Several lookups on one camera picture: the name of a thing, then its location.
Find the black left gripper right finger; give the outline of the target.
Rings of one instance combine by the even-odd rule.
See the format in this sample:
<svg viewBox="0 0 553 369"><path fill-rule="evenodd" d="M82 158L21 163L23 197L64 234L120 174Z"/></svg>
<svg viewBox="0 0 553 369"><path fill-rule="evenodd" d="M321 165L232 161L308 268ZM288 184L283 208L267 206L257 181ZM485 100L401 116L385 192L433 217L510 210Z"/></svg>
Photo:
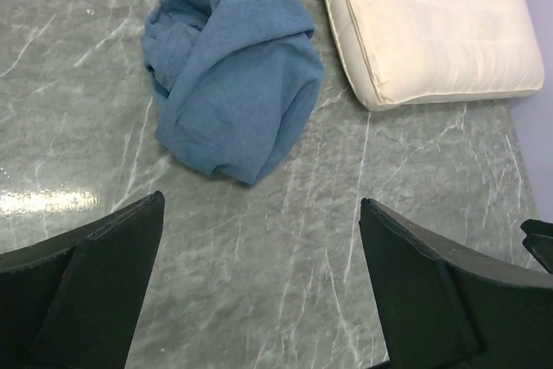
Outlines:
<svg viewBox="0 0 553 369"><path fill-rule="evenodd" d="M522 226L530 270L458 244L372 199L359 229L387 368L549 368L552 226Z"/></svg>

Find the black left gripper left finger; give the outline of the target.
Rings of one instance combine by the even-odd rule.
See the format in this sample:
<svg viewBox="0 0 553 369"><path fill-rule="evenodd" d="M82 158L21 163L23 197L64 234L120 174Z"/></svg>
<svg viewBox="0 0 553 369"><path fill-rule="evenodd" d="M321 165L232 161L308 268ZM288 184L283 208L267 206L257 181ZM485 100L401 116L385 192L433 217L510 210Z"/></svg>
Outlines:
<svg viewBox="0 0 553 369"><path fill-rule="evenodd" d="M123 368L162 238L156 191L1 256L3 368Z"/></svg>

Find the cream pillow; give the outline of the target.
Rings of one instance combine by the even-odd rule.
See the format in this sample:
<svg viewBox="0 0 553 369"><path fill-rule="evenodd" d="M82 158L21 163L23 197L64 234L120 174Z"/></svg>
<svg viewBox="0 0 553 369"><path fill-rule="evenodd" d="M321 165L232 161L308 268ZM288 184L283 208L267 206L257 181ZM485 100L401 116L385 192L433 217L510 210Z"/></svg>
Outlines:
<svg viewBox="0 0 553 369"><path fill-rule="evenodd" d="M346 77L371 111L508 99L543 87L525 0L325 0Z"/></svg>

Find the blue pillowcase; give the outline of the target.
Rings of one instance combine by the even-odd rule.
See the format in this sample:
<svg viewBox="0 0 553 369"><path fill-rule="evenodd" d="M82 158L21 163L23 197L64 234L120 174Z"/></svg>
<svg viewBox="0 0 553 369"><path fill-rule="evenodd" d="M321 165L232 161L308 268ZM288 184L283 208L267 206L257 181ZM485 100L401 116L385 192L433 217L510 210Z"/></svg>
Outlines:
<svg viewBox="0 0 553 369"><path fill-rule="evenodd" d="M257 184L315 107L314 32L298 0L159 0L142 39L156 139L191 169Z"/></svg>

